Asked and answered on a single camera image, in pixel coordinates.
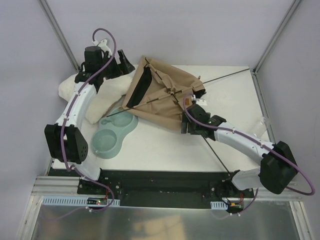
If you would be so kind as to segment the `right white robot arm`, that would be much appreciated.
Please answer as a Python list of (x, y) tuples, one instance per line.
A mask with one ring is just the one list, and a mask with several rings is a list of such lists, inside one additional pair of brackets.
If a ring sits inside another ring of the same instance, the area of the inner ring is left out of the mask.
[(287, 143), (273, 143), (244, 133), (196, 103), (185, 107), (181, 132), (226, 144), (259, 164), (258, 168), (236, 170), (230, 174), (225, 184), (225, 192), (230, 197), (260, 187), (279, 195), (298, 173), (293, 167), (296, 160)]

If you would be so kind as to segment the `beige pet tent fabric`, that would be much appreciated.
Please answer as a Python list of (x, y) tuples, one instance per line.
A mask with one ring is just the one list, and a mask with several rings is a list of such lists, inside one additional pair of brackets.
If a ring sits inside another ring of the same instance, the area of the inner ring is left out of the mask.
[(122, 108), (171, 131), (180, 131), (184, 97), (206, 93), (196, 76), (166, 62), (142, 56)]

